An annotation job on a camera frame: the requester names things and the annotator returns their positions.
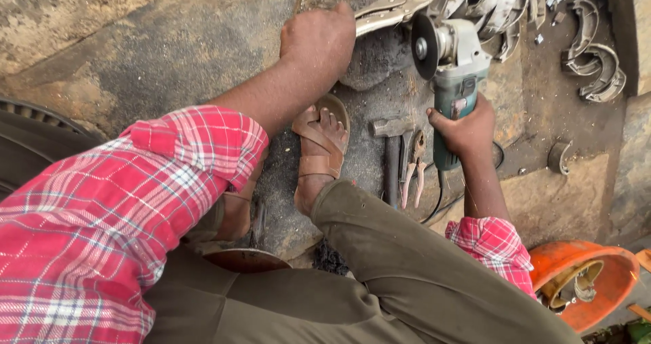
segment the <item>locking pliers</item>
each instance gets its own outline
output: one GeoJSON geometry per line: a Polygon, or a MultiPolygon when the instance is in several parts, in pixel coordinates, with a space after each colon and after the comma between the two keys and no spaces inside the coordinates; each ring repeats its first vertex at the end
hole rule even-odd
{"type": "Polygon", "coordinates": [[[422,161],[425,155],[425,133],[419,130],[413,138],[413,149],[411,150],[411,162],[407,165],[407,181],[402,187],[402,209],[407,207],[407,198],[409,197],[409,183],[414,170],[418,168],[418,178],[416,181],[416,201],[414,207],[418,208],[420,194],[425,187],[425,167],[427,164],[422,161]]]}
{"type": "Polygon", "coordinates": [[[433,0],[377,0],[355,12],[357,37],[379,28],[409,22],[420,9],[433,0]]]}

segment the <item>grinding disc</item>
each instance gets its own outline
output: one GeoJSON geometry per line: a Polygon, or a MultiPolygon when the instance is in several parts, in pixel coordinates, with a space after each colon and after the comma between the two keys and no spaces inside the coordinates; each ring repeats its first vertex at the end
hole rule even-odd
{"type": "Polygon", "coordinates": [[[439,46],[434,21],[427,15],[419,14],[413,19],[411,55],[420,76],[427,81],[434,78],[436,67],[439,65],[439,46]],[[419,38],[423,38],[427,43],[427,55],[423,59],[419,59],[416,55],[416,42],[419,38]]]}

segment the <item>hand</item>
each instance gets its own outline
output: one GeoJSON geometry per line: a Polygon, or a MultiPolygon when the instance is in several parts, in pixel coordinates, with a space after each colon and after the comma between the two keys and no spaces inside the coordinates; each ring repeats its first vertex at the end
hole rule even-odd
{"type": "Polygon", "coordinates": [[[355,17],[348,3],[314,9],[287,20],[281,30],[281,59],[336,82],[346,73],[355,46],[355,17]]]}
{"type": "Polygon", "coordinates": [[[484,95],[477,92],[475,108],[459,120],[450,120],[433,108],[427,109],[427,115],[448,150],[461,162],[470,157],[492,159],[495,111],[484,95]]]}

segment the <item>black cord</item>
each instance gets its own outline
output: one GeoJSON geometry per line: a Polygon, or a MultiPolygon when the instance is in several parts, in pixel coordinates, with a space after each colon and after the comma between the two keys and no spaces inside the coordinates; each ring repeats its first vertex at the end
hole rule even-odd
{"type": "MultiPolygon", "coordinates": [[[[499,163],[497,164],[497,166],[495,166],[495,169],[496,169],[496,170],[499,170],[499,168],[502,167],[502,165],[504,164],[504,159],[506,158],[507,153],[504,151],[504,147],[502,147],[502,145],[499,144],[497,141],[493,140],[493,144],[494,144],[495,146],[497,146],[497,148],[499,149],[499,152],[500,152],[501,155],[502,155],[502,156],[500,157],[500,159],[499,159],[499,163]]],[[[430,165],[427,165],[427,166],[425,167],[425,170],[429,169],[432,165],[434,165],[434,162],[432,162],[430,165]]],[[[429,216],[428,216],[424,221],[422,221],[422,222],[420,223],[420,224],[422,224],[422,225],[425,224],[425,223],[427,223],[427,222],[429,222],[430,219],[432,219],[435,215],[439,214],[439,212],[442,212],[442,211],[446,210],[447,208],[450,208],[451,206],[453,206],[453,205],[455,205],[456,203],[458,203],[461,199],[463,199],[463,194],[461,194],[461,195],[459,195],[457,198],[455,198],[454,200],[452,200],[450,203],[448,203],[447,205],[445,205],[443,208],[440,208],[440,209],[439,209],[439,207],[441,206],[441,201],[443,200],[443,171],[439,171],[439,172],[438,172],[438,177],[439,177],[439,189],[441,190],[441,191],[439,192],[439,200],[436,202],[436,207],[434,207],[434,210],[432,211],[432,213],[430,213],[430,215],[429,215],[429,216]]]]}

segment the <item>shirt sleeve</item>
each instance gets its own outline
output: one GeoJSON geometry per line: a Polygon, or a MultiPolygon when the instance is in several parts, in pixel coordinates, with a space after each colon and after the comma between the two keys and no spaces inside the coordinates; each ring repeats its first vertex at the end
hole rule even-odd
{"type": "Polygon", "coordinates": [[[529,275],[531,256],[511,223],[495,217],[463,217],[448,223],[445,238],[536,299],[529,275]]]}
{"type": "Polygon", "coordinates": [[[141,342],[165,254],[267,144],[240,113],[188,107],[29,181],[0,204],[0,341],[141,342]]]}

